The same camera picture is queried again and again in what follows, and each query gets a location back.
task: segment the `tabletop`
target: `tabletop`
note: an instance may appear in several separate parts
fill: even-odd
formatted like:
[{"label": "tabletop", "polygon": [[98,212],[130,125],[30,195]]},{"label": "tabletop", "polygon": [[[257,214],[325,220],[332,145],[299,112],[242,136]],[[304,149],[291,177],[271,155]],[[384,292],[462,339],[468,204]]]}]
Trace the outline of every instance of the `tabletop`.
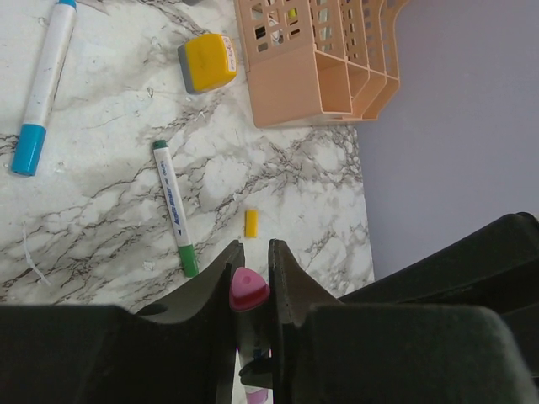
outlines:
[{"label": "tabletop", "polygon": [[[247,266],[267,274],[279,238],[334,295],[372,281],[355,130],[255,128],[240,52],[233,82],[185,92],[178,46],[216,32],[239,47],[231,0],[80,0],[38,173],[11,174],[54,3],[8,2],[0,16],[0,301],[134,311],[187,281],[157,139],[173,153],[200,268],[239,239]],[[247,209],[259,211],[255,239],[243,237]]]}]

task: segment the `pink marker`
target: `pink marker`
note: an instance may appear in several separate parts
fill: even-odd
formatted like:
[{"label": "pink marker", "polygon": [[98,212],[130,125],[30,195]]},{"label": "pink marker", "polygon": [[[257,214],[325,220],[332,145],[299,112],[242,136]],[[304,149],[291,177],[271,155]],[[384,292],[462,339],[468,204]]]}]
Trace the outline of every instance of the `pink marker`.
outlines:
[{"label": "pink marker", "polygon": [[[230,307],[235,313],[237,352],[242,368],[249,362],[270,356],[270,341],[264,332],[270,287],[251,269],[238,268],[230,287]],[[248,404],[264,404],[268,389],[245,386]]]}]

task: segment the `green marker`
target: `green marker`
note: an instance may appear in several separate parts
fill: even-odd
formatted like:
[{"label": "green marker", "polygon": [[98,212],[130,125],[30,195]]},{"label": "green marker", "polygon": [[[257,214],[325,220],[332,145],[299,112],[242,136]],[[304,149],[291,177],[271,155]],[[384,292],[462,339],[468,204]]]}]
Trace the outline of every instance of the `green marker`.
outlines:
[{"label": "green marker", "polygon": [[199,273],[199,265],[196,262],[195,249],[187,231],[184,204],[182,204],[182,198],[179,194],[176,173],[174,172],[170,150],[166,141],[153,142],[153,156],[157,163],[161,185],[167,200],[168,213],[172,220],[174,237],[178,244],[179,258],[182,265],[184,265],[185,276],[193,278]]}]

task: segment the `blue marker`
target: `blue marker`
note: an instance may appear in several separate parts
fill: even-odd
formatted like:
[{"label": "blue marker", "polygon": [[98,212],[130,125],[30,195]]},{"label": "blue marker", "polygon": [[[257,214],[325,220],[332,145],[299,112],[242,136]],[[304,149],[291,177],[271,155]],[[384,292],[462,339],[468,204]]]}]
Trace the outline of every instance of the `blue marker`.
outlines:
[{"label": "blue marker", "polygon": [[199,266],[196,262],[195,248],[187,232],[184,205],[179,194],[176,173],[174,172],[172,158],[166,141],[153,142],[153,156],[157,163],[161,185],[163,186],[165,199],[167,200],[168,213],[172,220],[172,228],[178,245],[179,258],[184,265],[185,276],[193,278],[199,273]]},{"label": "blue marker", "polygon": [[75,0],[54,6],[11,165],[14,173],[35,175],[76,19]]}]

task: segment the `marker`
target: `marker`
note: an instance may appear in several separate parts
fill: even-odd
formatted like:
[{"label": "marker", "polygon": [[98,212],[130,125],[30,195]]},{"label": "marker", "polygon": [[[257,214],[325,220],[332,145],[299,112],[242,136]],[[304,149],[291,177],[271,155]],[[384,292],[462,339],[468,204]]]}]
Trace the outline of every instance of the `marker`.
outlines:
[{"label": "marker", "polygon": [[[238,268],[232,278],[229,303],[236,320],[236,340],[239,363],[243,368],[249,362],[270,356],[270,342],[264,323],[267,317],[270,287],[264,278],[248,268]],[[263,404],[268,400],[268,389],[245,386],[248,404]]]},{"label": "marker", "polygon": [[178,245],[179,259],[184,265],[185,276],[193,278],[199,273],[199,266],[196,262],[195,249],[187,231],[187,219],[185,218],[184,205],[179,194],[176,173],[172,165],[170,150],[166,141],[153,142],[153,156],[157,163],[161,185],[167,200],[168,213],[172,220],[174,237]]},{"label": "marker", "polygon": [[14,173],[35,175],[76,19],[75,0],[54,6],[11,164]]}]

